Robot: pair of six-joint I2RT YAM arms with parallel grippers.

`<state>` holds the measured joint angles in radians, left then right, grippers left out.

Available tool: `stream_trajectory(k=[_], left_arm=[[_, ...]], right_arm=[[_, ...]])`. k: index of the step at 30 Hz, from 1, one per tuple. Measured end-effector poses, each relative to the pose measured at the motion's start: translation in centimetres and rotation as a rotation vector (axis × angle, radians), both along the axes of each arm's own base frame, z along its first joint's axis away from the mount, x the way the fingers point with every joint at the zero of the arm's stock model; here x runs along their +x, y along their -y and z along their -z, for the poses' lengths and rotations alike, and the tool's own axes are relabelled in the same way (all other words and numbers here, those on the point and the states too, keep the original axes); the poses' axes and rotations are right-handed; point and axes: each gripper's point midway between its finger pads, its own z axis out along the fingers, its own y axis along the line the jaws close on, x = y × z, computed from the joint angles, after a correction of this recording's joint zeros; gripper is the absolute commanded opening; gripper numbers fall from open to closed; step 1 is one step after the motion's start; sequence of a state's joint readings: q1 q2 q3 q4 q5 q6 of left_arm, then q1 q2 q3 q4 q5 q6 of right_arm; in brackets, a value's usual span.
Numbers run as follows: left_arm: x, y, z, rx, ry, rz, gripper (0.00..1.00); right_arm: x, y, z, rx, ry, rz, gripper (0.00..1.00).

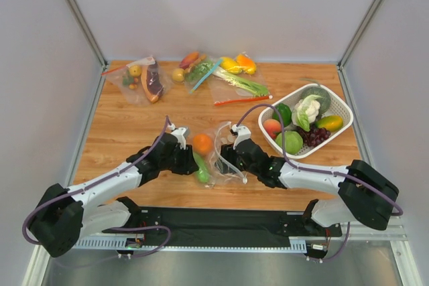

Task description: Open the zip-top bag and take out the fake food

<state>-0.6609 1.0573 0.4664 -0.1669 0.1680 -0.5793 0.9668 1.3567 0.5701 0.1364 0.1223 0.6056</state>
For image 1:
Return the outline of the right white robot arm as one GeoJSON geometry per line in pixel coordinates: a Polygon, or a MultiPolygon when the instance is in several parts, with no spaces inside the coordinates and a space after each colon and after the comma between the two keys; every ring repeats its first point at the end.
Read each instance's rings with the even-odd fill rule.
{"type": "Polygon", "coordinates": [[[270,156],[251,139],[222,145],[221,157],[267,187],[333,195],[332,200],[313,200],[306,208],[307,218],[319,226],[356,220],[374,230],[385,230],[394,215],[398,188],[365,161],[355,159],[339,167],[306,165],[270,156]]]}

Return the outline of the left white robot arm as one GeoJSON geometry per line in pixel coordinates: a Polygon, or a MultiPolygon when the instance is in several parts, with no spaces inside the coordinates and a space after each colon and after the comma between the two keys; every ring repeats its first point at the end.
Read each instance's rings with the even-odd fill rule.
{"type": "Polygon", "coordinates": [[[156,179],[163,171],[179,175],[196,172],[198,166],[187,136],[188,128],[175,128],[105,175],[67,188],[50,186],[23,228],[53,258],[64,255],[88,235],[130,229],[137,222],[137,205],[129,198],[106,202],[156,179]]]}

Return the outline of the clear white-zip bag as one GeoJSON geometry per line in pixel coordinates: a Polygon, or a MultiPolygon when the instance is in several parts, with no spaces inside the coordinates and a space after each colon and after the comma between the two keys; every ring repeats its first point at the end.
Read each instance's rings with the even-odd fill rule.
{"type": "Polygon", "coordinates": [[[203,184],[200,183],[196,178],[198,183],[205,188],[213,188],[215,185],[223,184],[247,183],[247,175],[244,172],[239,171],[235,166],[221,157],[221,146],[231,144],[235,140],[234,136],[230,132],[231,127],[231,122],[222,122],[215,128],[209,128],[199,132],[209,135],[213,140],[212,151],[208,155],[201,155],[204,158],[207,168],[210,172],[210,180],[207,184],[203,184]]]}

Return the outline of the fake cabbage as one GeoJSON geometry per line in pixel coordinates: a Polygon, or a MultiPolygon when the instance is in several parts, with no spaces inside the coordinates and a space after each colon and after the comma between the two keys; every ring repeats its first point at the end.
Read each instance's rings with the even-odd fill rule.
{"type": "Polygon", "coordinates": [[[311,94],[299,100],[292,111],[292,123],[305,131],[309,131],[310,125],[319,114],[320,103],[318,99],[320,98],[322,98],[320,95],[311,94]]]}

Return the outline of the green fake bitter gourd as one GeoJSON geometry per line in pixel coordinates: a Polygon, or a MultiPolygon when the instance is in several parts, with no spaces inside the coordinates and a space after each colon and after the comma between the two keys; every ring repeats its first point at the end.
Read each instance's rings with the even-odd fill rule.
{"type": "Polygon", "coordinates": [[[193,153],[194,160],[198,166],[195,176],[200,183],[207,184],[210,180],[210,172],[207,168],[204,158],[198,153],[193,153]]]}

